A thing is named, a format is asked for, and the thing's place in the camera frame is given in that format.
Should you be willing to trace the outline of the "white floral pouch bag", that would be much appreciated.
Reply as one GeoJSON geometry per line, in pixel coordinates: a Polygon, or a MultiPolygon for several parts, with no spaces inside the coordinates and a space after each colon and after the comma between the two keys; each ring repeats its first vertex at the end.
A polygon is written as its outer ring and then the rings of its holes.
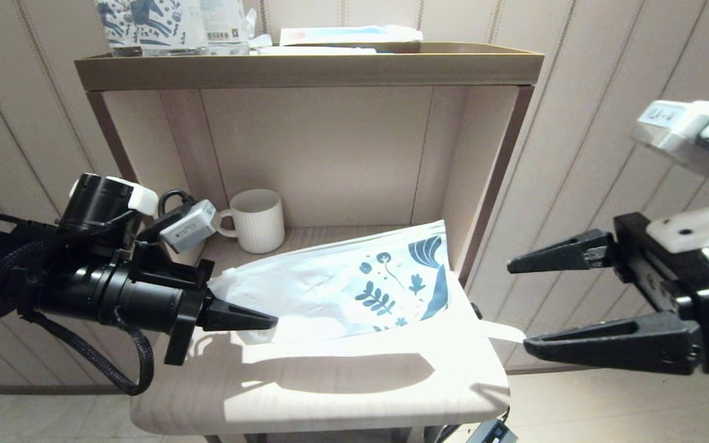
{"type": "Polygon", "coordinates": [[[443,312],[450,300],[443,220],[293,250],[222,271],[219,300],[276,317],[249,326],[251,344],[380,333],[443,312]]]}

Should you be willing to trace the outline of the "white ribbed ceramic mug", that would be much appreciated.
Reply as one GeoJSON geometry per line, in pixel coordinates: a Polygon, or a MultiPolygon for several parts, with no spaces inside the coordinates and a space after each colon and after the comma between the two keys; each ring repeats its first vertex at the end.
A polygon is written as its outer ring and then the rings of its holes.
{"type": "Polygon", "coordinates": [[[233,219],[234,229],[217,228],[225,237],[235,238],[250,254],[266,254],[284,243],[283,200],[270,189],[250,189],[234,196],[229,208],[218,213],[221,219],[233,219]]]}

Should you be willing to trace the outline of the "grey power inverter box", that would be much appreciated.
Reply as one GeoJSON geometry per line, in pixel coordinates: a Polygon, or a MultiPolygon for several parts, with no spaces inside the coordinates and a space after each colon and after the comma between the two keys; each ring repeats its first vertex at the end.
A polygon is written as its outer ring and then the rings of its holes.
{"type": "Polygon", "coordinates": [[[465,443],[518,443],[518,436],[500,420],[484,421],[467,434],[465,443]]]}

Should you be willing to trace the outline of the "beige wooden shelf cabinet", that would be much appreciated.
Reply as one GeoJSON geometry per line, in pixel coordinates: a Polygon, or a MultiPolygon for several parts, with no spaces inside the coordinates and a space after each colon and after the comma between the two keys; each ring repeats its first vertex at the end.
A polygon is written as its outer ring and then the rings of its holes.
{"type": "Polygon", "coordinates": [[[185,365],[159,362],[130,401],[135,426],[226,443],[390,428],[431,441],[503,414],[507,374],[468,295],[534,87],[85,90],[124,178],[223,206],[278,191],[283,252],[439,219],[448,229],[454,291],[439,319],[314,345],[197,330],[185,365]]]}

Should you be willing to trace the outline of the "blue patterned package on top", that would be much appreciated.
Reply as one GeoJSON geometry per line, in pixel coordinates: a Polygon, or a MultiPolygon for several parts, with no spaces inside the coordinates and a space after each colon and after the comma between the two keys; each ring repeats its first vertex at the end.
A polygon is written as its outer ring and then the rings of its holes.
{"type": "Polygon", "coordinates": [[[130,11],[144,57],[206,53],[200,0],[133,0],[130,11]]]}

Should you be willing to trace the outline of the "crumpled clear plastic wrapper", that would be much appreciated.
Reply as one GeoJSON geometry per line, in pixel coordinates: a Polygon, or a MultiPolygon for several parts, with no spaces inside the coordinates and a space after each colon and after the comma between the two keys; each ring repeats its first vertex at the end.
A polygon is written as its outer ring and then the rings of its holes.
{"type": "Polygon", "coordinates": [[[264,47],[272,47],[273,40],[270,34],[260,34],[256,36],[256,21],[258,19],[258,12],[255,9],[249,9],[245,14],[246,19],[246,31],[249,37],[248,45],[249,50],[258,50],[264,47]]]}

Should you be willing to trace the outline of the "clear bottle with barcode label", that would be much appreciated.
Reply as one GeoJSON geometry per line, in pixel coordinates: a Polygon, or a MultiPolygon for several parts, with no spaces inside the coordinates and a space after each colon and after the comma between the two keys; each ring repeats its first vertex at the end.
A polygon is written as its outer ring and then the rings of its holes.
{"type": "Polygon", "coordinates": [[[199,0],[208,53],[217,56],[249,53],[247,17],[242,0],[199,0]]]}

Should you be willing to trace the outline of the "white blue toothbrush packet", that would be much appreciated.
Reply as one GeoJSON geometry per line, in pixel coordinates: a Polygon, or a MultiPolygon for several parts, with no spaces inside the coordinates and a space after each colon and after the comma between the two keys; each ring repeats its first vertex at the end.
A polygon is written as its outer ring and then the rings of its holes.
{"type": "Polygon", "coordinates": [[[423,41],[424,34],[399,25],[368,25],[363,27],[282,28],[279,45],[328,45],[334,43],[382,43],[423,41]]]}

